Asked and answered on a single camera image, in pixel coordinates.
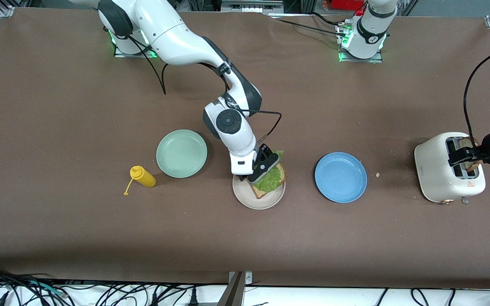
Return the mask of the blue plate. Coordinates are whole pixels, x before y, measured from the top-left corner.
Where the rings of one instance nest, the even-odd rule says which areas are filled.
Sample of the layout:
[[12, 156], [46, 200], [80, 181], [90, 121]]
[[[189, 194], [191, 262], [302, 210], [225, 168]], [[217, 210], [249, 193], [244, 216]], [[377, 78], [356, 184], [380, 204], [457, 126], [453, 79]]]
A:
[[319, 159], [314, 171], [319, 192], [335, 203], [352, 203], [365, 192], [368, 176], [364, 165], [353, 155], [333, 152]]

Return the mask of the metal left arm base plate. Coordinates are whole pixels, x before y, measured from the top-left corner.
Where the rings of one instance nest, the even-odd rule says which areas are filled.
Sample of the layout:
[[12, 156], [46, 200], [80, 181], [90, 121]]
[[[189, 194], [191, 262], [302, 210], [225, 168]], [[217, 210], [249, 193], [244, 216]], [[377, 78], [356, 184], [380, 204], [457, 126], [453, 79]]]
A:
[[371, 38], [375, 42], [369, 43], [368, 39], [364, 39], [360, 34], [355, 33], [354, 23], [348, 19], [335, 26], [336, 33], [339, 35], [337, 39], [339, 60], [341, 62], [382, 62], [381, 48], [386, 39], [386, 34], [372, 36]]

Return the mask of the grey metal equipment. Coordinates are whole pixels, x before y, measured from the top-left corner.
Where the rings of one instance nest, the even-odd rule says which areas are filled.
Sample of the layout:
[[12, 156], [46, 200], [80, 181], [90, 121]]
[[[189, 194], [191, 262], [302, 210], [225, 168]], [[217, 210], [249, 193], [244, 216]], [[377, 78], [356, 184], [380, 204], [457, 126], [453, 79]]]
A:
[[260, 12], [283, 14], [283, 0], [221, 0], [221, 12]]

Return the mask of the white toaster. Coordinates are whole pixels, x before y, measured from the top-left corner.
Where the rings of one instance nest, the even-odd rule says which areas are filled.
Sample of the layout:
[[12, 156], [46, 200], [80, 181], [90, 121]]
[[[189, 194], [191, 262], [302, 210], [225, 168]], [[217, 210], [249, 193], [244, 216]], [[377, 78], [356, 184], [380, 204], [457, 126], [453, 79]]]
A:
[[434, 203], [469, 203], [471, 196], [484, 192], [486, 179], [481, 165], [468, 171], [464, 163], [451, 166], [449, 154], [470, 145], [468, 134], [441, 133], [414, 150], [416, 170], [424, 197]]

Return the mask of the mint green plate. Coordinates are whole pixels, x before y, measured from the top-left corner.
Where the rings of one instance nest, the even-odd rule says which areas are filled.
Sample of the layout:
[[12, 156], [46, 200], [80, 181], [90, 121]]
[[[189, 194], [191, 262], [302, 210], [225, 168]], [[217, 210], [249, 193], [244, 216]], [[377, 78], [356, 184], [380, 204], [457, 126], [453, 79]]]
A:
[[175, 130], [167, 134], [156, 149], [156, 162], [161, 171], [179, 179], [199, 172], [207, 156], [206, 142], [192, 130]]

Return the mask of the red box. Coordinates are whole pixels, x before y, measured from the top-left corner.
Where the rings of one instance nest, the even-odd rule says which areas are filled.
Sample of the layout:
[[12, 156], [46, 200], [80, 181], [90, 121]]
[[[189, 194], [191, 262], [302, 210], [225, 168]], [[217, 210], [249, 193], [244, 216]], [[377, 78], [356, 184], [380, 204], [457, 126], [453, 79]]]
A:
[[330, 7], [336, 10], [356, 11], [364, 2], [365, 0], [330, 0]]

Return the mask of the metal table edge bracket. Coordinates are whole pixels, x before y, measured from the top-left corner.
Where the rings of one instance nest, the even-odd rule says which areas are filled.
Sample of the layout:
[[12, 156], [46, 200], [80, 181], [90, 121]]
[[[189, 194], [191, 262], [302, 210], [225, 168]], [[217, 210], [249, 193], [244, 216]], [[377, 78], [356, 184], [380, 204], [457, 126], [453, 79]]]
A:
[[217, 306], [242, 306], [245, 286], [252, 284], [252, 271], [229, 272], [229, 283]]

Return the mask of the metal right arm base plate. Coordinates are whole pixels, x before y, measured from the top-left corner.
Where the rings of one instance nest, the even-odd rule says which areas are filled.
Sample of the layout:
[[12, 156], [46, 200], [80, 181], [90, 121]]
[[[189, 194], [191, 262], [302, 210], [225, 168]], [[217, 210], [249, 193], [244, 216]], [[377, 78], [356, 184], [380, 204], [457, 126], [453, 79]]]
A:
[[156, 58], [157, 54], [151, 47], [144, 33], [141, 29], [134, 29], [134, 24], [131, 23], [128, 15], [116, 17], [114, 20], [116, 29], [128, 31], [132, 30], [130, 36], [118, 36], [113, 33], [113, 24], [105, 21], [104, 25], [110, 25], [107, 27], [111, 36], [111, 41], [115, 47], [116, 57], [142, 57], [145, 54], [147, 57]]

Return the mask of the beige plate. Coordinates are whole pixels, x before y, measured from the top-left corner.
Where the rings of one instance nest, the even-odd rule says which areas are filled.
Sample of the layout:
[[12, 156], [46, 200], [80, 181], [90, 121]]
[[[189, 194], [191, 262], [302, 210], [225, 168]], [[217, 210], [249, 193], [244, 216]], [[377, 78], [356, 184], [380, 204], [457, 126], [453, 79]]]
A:
[[233, 193], [237, 200], [249, 209], [265, 210], [274, 207], [283, 198], [285, 189], [286, 183], [257, 199], [253, 187], [247, 180], [241, 181], [238, 176], [233, 176]]

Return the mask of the yellow mustard squeeze bottle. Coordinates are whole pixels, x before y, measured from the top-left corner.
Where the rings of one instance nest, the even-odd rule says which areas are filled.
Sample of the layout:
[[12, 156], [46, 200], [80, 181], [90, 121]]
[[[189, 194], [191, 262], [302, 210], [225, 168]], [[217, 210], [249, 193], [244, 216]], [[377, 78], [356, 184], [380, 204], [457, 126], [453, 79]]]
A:
[[128, 183], [128, 186], [126, 187], [126, 190], [124, 191], [124, 196], [129, 195], [128, 190], [130, 189], [131, 184], [133, 184], [134, 182], [141, 184], [146, 188], [152, 188], [157, 184], [155, 176], [149, 173], [141, 165], [135, 165], [130, 168], [129, 174], [131, 179]]

